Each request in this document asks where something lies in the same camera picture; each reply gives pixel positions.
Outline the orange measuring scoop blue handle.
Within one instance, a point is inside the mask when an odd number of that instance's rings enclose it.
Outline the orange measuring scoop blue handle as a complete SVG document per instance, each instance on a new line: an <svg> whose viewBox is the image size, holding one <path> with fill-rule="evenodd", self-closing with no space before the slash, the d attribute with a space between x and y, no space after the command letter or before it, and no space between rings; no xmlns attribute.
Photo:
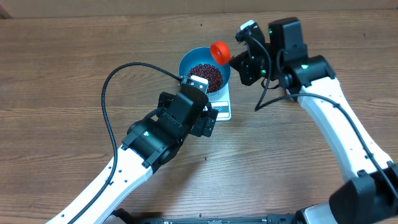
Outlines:
<svg viewBox="0 0 398 224"><path fill-rule="evenodd" d="M229 47L223 41L216 41L211 44L210 54L218 65L225 65L231 59Z"/></svg>

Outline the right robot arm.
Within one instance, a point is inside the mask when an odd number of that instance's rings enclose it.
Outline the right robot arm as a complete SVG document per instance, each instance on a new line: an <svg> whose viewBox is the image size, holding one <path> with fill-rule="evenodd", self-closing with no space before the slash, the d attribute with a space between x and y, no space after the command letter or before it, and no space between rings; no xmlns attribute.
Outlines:
<svg viewBox="0 0 398 224"><path fill-rule="evenodd" d="M287 223L376 223L396 217L397 165L351 109L326 58L309 56L300 21L273 21L267 35L256 22L247 21L236 40L247 47L229 61L241 82L277 80L285 97L312 117L343 176L343 185L328 201L287 215Z"/></svg>

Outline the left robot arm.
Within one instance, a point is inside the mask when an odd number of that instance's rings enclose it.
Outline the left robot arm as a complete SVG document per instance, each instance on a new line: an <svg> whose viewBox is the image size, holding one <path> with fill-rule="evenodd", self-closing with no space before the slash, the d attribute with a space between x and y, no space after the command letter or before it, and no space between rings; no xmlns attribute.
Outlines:
<svg viewBox="0 0 398 224"><path fill-rule="evenodd" d="M206 84L183 84L168 107L135 122L117 154L51 223L103 223L156 170L175 157L209 104Z"/></svg>

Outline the white digital kitchen scale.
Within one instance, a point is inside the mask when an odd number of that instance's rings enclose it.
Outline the white digital kitchen scale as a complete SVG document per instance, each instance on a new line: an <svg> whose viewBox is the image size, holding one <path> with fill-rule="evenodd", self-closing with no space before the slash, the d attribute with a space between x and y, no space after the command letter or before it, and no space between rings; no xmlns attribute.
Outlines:
<svg viewBox="0 0 398 224"><path fill-rule="evenodd" d="M232 117L229 84L217 92L207 94L212 108L218 110L217 121L229 121Z"/></svg>

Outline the red beans in bowl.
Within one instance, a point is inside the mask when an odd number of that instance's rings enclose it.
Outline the red beans in bowl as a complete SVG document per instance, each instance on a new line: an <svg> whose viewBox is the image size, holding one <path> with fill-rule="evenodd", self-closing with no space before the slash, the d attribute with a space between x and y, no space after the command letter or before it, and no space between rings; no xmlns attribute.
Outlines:
<svg viewBox="0 0 398 224"><path fill-rule="evenodd" d="M214 93L221 89L223 85L223 76L220 70L214 65L208 63L200 63L192 67L187 75L190 77L196 75L208 80L207 93Z"/></svg>

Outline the teal plastic bowl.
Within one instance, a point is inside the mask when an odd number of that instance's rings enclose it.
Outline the teal plastic bowl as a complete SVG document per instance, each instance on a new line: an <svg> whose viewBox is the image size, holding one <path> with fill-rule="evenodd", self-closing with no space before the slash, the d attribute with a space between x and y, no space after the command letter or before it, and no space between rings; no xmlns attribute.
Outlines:
<svg viewBox="0 0 398 224"><path fill-rule="evenodd" d="M189 71L199 64L208 64L216 67L223 76L223 82L220 89L209 93L208 96L215 96L226 89L231 78L231 67L228 64L218 65L210 53L209 47L199 47L187 52L180 61L178 66L178 75L180 78L184 77Z"/></svg>

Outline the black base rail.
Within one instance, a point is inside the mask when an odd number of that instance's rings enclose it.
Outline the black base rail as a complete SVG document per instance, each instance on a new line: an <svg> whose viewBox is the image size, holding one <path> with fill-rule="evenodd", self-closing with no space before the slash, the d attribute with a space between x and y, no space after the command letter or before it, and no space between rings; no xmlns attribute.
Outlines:
<svg viewBox="0 0 398 224"><path fill-rule="evenodd" d="M229 218L161 218L134 217L120 208L111 213L124 223L133 224L294 224L297 221L294 214L270 214L264 217L229 217Z"/></svg>

